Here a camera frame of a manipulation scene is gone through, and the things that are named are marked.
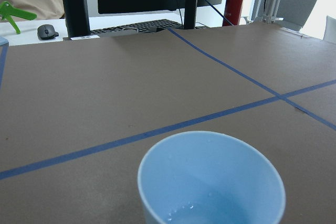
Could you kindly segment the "black water bottle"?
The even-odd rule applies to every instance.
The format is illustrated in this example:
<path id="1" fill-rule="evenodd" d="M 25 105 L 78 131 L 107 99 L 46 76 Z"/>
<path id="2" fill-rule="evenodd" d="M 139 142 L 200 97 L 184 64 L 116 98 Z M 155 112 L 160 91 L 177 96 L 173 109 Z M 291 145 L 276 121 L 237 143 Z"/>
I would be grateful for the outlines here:
<path id="1" fill-rule="evenodd" d="M 90 35 L 87 0 L 62 0 L 68 37 Z"/>

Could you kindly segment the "red thermos bottle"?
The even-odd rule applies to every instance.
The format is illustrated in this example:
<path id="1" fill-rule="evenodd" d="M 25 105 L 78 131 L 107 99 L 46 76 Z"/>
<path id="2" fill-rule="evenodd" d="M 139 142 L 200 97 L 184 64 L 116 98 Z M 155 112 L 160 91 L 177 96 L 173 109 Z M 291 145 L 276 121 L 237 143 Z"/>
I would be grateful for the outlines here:
<path id="1" fill-rule="evenodd" d="M 229 26 L 230 23 L 238 25 L 243 7 L 243 0 L 226 0 L 222 26 Z"/>

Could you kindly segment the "brown paper table mat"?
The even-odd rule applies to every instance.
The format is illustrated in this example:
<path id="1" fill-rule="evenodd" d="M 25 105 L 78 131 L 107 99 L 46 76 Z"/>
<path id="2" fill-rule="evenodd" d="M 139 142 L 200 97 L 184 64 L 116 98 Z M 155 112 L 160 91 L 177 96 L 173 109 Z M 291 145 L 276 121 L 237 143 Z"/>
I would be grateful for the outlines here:
<path id="1" fill-rule="evenodd" d="M 282 223 L 335 223 L 335 45 L 276 25 L 10 46 L 1 223 L 144 223 L 139 163 L 222 132 L 278 170 Z"/>

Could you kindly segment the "green handled reacher grabber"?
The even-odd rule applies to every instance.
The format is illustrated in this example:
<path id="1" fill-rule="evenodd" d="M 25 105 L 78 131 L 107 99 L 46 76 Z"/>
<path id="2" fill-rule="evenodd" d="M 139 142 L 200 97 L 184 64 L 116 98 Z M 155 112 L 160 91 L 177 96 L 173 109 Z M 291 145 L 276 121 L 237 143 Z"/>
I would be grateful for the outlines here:
<path id="1" fill-rule="evenodd" d="M 8 1 L 1 3 L 1 20 L 6 19 L 15 29 L 16 34 L 20 34 L 20 29 L 13 20 L 14 17 L 19 17 L 25 20 L 34 20 L 37 18 L 35 13 L 31 13 L 12 6 Z"/>

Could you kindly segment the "black keyboard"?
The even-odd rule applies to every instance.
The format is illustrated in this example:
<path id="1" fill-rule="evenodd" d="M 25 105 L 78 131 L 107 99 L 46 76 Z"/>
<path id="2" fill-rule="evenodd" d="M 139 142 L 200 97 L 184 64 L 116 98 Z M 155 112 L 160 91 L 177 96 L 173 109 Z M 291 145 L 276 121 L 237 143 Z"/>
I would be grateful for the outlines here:
<path id="1" fill-rule="evenodd" d="M 127 25 L 120 25 L 116 27 L 95 29 L 91 31 L 90 35 L 97 35 L 99 37 L 109 37 L 109 36 L 122 36 L 137 33 L 156 33 L 168 28 L 180 29 L 183 28 L 183 25 L 169 19 L 159 19 Z"/>

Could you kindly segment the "grey office chair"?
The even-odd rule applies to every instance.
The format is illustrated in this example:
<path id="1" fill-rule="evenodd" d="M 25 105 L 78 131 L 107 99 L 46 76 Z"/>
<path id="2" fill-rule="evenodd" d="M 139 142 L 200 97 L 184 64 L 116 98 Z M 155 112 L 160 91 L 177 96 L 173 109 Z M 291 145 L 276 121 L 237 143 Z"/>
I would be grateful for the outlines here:
<path id="1" fill-rule="evenodd" d="M 280 0 L 275 23 L 300 31 L 308 20 L 317 0 Z"/>

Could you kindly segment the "black computer mouse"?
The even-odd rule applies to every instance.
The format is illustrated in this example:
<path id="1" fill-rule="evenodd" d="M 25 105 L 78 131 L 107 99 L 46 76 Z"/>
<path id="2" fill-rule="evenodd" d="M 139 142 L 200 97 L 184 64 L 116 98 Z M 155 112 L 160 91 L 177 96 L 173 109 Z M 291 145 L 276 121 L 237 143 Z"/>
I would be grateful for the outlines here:
<path id="1" fill-rule="evenodd" d="M 55 31 L 51 24 L 44 24 L 37 28 L 37 37 L 40 40 L 52 40 L 58 36 L 58 32 Z"/>

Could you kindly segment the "light blue plastic cup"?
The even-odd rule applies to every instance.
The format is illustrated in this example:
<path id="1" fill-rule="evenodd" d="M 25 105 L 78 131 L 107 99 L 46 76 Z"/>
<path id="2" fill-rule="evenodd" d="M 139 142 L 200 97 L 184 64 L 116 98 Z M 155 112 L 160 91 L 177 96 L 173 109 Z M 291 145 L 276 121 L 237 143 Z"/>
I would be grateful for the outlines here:
<path id="1" fill-rule="evenodd" d="M 142 158 L 137 182 L 146 223 L 280 223 L 285 212 L 273 164 L 222 133 L 164 138 Z"/>

